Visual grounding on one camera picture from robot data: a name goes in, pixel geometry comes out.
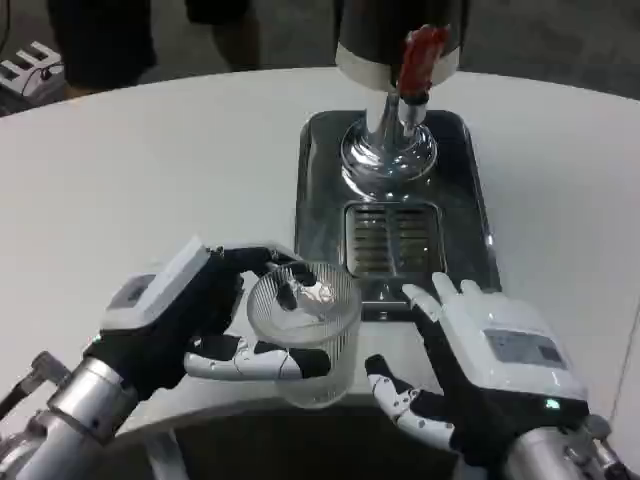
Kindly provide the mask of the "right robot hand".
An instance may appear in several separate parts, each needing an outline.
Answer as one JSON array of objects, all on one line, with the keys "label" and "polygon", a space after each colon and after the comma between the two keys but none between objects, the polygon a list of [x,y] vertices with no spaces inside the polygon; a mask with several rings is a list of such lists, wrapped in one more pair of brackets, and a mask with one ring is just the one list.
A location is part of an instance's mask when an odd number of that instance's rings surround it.
[{"label": "right robot hand", "polygon": [[376,402],[397,428],[490,469],[533,430],[581,426],[590,413],[586,386],[533,307],[472,280],[455,285],[442,272],[432,282],[434,294],[415,284],[402,292],[441,393],[398,378],[381,354],[364,363]]}]

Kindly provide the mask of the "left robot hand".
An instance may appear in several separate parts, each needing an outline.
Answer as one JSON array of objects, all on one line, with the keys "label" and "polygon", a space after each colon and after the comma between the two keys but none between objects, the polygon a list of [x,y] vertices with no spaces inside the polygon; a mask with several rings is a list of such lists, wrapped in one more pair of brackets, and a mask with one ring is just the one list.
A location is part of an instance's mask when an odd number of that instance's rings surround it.
[{"label": "left robot hand", "polygon": [[210,248],[191,239],[164,267],[130,278],[112,297],[87,357],[110,367],[139,400],[185,376],[216,381],[295,381],[327,376],[320,348],[231,335],[247,272],[278,267],[305,286],[316,276],[278,244]]}]

